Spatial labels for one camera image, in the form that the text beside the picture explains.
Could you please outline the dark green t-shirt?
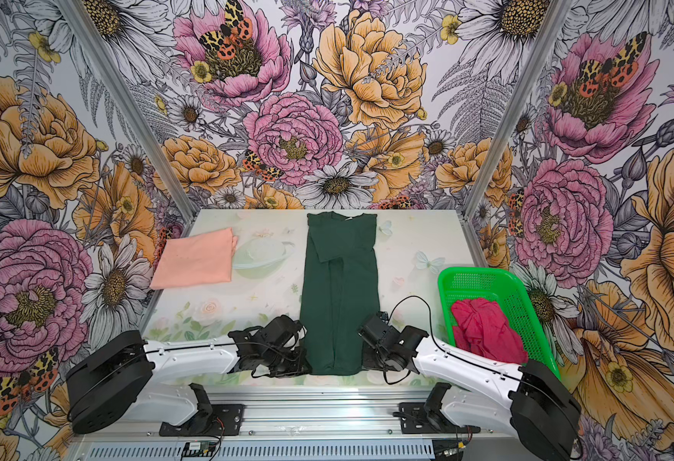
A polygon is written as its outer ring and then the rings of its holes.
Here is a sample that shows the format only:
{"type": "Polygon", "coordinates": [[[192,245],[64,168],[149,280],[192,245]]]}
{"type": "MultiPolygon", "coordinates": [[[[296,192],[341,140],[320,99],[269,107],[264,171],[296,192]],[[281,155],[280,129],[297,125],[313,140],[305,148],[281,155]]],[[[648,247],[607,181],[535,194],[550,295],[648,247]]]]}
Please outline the dark green t-shirt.
{"type": "Polygon", "coordinates": [[[310,214],[300,297],[306,359],[315,376],[352,376],[363,366],[358,330],[380,311],[377,217],[310,214]]]}

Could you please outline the green plastic laundry basket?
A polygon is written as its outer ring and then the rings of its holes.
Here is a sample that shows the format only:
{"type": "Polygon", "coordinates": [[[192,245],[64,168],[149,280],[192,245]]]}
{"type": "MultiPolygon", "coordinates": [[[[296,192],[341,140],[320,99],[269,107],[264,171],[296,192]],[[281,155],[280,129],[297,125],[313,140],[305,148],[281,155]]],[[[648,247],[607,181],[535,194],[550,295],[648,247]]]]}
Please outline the green plastic laundry basket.
{"type": "Polygon", "coordinates": [[[453,330],[457,321],[452,314],[456,302],[473,299],[496,302],[509,326],[519,334],[528,356],[544,363],[560,378],[548,337],[518,277],[502,269],[448,267],[440,272],[437,284],[450,345],[458,347],[453,330]]]}

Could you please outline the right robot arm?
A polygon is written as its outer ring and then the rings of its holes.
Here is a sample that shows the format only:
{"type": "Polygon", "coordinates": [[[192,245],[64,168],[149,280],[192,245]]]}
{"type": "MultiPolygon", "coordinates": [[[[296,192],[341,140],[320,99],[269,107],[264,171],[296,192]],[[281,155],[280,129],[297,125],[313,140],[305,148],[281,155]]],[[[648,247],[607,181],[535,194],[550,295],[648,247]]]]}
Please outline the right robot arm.
{"type": "Polygon", "coordinates": [[[452,347],[431,333],[397,330],[381,314],[357,334],[381,371],[406,370],[442,380],[427,402],[454,426],[516,437],[542,460],[571,460],[579,444],[580,404],[542,362],[504,363],[452,347]]]}

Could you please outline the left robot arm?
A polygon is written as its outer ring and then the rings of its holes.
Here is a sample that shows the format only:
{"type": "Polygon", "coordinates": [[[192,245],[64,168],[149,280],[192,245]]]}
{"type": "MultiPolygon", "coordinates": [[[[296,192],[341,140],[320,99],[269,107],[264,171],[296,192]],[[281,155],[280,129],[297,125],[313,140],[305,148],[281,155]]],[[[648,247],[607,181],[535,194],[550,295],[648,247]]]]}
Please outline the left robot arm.
{"type": "Polygon", "coordinates": [[[123,332],[67,374],[71,428],[85,435],[130,420],[158,423],[163,437],[231,434],[237,415],[218,410],[202,385],[177,386],[175,380],[253,374],[261,367],[270,378],[307,375],[300,344],[306,332],[287,315],[196,341],[146,341],[136,330],[123,332]]]}

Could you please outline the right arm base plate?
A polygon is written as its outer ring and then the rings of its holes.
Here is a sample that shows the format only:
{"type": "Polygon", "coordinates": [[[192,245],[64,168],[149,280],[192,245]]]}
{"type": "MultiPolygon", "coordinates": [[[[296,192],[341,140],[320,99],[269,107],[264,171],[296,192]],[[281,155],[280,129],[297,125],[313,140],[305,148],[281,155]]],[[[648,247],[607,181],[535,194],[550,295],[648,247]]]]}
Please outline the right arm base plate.
{"type": "Polygon", "coordinates": [[[428,403],[400,403],[393,413],[400,420],[402,434],[476,434],[477,426],[458,426],[428,403]]]}

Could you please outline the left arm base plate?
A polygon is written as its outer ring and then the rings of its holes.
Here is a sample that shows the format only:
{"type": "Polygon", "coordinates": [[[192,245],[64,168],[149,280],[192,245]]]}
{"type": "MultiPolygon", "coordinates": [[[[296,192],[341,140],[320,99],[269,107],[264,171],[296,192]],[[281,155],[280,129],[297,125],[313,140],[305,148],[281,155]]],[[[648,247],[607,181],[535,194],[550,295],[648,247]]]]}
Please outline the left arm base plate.
{"type": "Polygon", "coordinates": [[[179,426],[162,423],[161,437],[237,436],[244,419],[245,405],[211,405],[205,403],[179,426]]]}

